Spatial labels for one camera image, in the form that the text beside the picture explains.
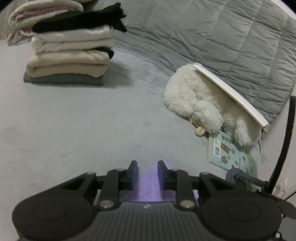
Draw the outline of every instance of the folded black shirt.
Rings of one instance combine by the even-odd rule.
[[[126,15],[121,9],[121,3],[115,3],[94,12],[69,11],[58,14],[38,22],[33,26],[32,31],[35,33],[45,33],[109,25],[114,29],[126,32],[127,29],[121,21],[125,17]]]

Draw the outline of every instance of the white board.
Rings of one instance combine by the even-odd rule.
[[[268,121],[259,113],[259,111],[257,111],[244,97],[242,97],[237,91],[226,84],[222,79],[208,71],[203,66],[197,64],[194,64],[193,66],[204,76],[208,77],[211,81],[218,85],[227,94],[229,94],[232,99],[234,99],[241,107],[244,108],[246,112],[248,112],[253,117],[253,119],[261,126],[261,128],[269,125]]]

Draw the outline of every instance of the plush paw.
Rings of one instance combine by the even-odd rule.
[[[195,134],[200,137],[205,134],[205,129],[203,129],[201,126],[199,126],[196,128]]]
[[[251,146],[258,142],[261,136],[261,127],[251,116],[241,115],[237,120],[234,137],[240,146]]]
[[[209,133],[215,133],[223,125],[223,117],[217,107],[209,101],[199,101],[194,117]]]

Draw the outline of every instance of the white plush toy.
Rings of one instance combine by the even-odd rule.
[[[253,145],[260,138],[261,128],[255,120],[193,64],[180,67],[170,78],[164,104],[171,112],[198,125],[197,135],[203,135],[203,129],[215,133],[223,125],[241,146]]]

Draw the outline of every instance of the gray quilted comforter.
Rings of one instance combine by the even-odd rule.
[[[171,70],[199,62],[271,123],[295,85],[296,21],[269,0],[121,0],[117,44]],[[114,1],[99,0],[95,8]]]

